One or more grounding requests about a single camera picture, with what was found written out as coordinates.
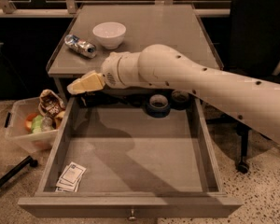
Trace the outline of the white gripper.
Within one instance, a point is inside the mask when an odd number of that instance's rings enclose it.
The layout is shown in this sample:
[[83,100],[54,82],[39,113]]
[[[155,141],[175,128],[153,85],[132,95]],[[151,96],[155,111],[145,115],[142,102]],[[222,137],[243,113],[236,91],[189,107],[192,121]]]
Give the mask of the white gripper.
[[126,61],[131,55],[130,52],[111,52],[101,65],[101,73],[90,71],[77,78],[67,86],[72,95],[89,91],[100,91],[105,84],[113,89],[125,89],[127,84],[124,76],[127,74]]

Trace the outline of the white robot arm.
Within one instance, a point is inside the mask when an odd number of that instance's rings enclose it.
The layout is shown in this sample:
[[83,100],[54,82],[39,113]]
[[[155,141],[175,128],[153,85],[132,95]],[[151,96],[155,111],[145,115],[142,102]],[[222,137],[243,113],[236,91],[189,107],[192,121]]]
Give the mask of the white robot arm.
[[280,84],[199,65],[164,45],[112,52],[99,72],[90,71],[67,90],[80,94],[104,87],[186,91],[280,145]]

